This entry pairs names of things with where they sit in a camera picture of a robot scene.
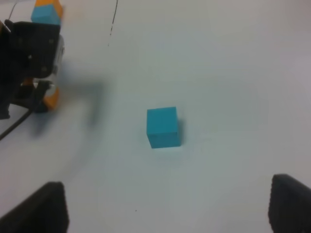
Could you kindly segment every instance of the cyan cube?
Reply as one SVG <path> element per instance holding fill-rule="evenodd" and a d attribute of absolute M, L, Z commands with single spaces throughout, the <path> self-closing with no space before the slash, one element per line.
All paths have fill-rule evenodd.
<path fill-rule="evenodd" d="M 61 19 L 53 4 L 36 6 L 31 15 L 31 21 L 34 23 L 61 24 Z"/>
<path fill-rule="evenodd" d="M 147 136 L 151 148 L 181 145 L 176 107 L 147 110 Z"/>

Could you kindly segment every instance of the orange and blue block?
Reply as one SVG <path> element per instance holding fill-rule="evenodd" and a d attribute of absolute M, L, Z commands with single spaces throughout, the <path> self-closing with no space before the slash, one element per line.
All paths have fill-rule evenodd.
<path fill-rule="evenodd" d="M 60 25 L 62 16 L 63 8 L 59 0 L 36 0 L 31 21 Z"/>

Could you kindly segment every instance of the black cable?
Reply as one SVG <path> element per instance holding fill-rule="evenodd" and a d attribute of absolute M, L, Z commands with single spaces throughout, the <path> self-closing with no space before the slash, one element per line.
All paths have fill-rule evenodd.
<path fill-rule="evenodd" d="M 0 141 L 4 139 L 10 132 L 12 132 L 17 126 L 19 126 L 24 120 L 26 120 L 31 115 L 31 113 L 33 113 L 33 110 L 28 109 L 28 111 L 20 119 L 18 119 L 13 125 L 11 125 L 2 134 L 0 134 Z"/>
<path fill-rule="evenodd" d="M 15 4 L 14 4 L 14 6 L 13 6 L 13 8 L 12 8 L 12 10 L 11 10 L 11 13 L 10 13 L 10 16 L 9 16 L 9 20 L 10 20 L 10 18 L 11 18 L 11 16 L 12 16 L 12 13 L 13 13 L 13 10 L 14 10 L 14 8 L 15 8 L 15 6 L 16 6 L 16 4 L 18 3 L 19 1 L 17 0 L 16 2 L 15 2 Z"/>

